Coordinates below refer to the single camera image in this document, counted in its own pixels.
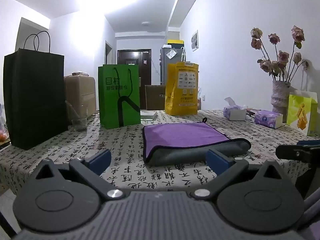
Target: flower vase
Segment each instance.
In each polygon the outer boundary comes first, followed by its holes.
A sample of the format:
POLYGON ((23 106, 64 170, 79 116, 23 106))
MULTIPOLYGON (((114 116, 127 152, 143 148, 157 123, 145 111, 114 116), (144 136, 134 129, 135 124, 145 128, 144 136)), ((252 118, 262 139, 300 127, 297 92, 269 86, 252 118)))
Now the flower vase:
POLYGON ((289 82, 273 81, 271 104, 272 111, 283 115, 283 122, 287 122, 289 95, 293 91, 289 82))

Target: yellow bag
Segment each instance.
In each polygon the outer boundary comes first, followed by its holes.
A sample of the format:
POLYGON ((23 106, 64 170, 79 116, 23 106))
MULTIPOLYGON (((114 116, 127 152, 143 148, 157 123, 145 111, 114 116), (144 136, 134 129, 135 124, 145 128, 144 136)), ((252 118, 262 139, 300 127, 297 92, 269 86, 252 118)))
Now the yellow bag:
POLYGON ((169 115, 197 114, 199 65, 190 62, 168 64, 165 112, 169 115))
POLYGON ((310 135, 316 127, 317 93, 296 90, 289 96, 287 125, 310 135))

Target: picture frame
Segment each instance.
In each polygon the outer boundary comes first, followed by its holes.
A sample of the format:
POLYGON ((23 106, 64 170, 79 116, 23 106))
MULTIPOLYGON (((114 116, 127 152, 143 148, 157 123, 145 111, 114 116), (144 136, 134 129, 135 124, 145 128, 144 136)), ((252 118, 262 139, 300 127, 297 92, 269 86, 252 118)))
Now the picture frame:
POLYGON ((198 48, 199 48, 199 36, 198 36, 198 30, 197 30, 191 37, 191 49, 192 51, 195 51, 198 48))

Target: brown door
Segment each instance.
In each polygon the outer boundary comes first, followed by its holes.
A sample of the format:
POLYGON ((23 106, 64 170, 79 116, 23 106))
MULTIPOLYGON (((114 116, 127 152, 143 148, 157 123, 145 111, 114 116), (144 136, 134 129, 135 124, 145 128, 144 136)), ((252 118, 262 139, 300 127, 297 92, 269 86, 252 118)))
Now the brown door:
POLYGON ((140 109, 146 107, 146 87, 151 85, 151 49, 118 50, 118 64, 135 64, 139 66, 140 109))

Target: table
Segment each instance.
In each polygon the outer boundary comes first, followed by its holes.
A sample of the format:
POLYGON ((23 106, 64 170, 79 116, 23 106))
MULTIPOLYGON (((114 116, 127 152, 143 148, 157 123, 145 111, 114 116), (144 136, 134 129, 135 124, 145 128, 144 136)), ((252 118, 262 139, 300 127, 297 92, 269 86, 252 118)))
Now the table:
POLYGON ((45 158, 55 163, 67 163, 74 158, 88 158, 100 149, 108 148, 112 161, 101 177, 120 188, 173 190, 204 185, 216 174, 205 162, 169 165, 165 167, 146 167, 143 158, 142 127, 156 123, 201 122, 208 118, 207 124, 230 138, 248 139, 252 148, 242 155, 249 163, 261 164, 267 159, 276 159, 287 172, 292 182, 308 170, 308 164, 297 161, 279 160, 275 149, 279 144, 296 144, 299 140, 319 139, 284 125, 276 130, 257 125, 253 119, 229 121, 222 111, 200 110, 197 115, 170 116, 158 111, 154 121, 111 130, 100 127, 99 115, 89 119, 84 132, 65 131, 48 141, 28 150, 12 145, 0 151, 0 183, 4 191, 8 187, 15 193, 23 186, 38 163, 45 158))

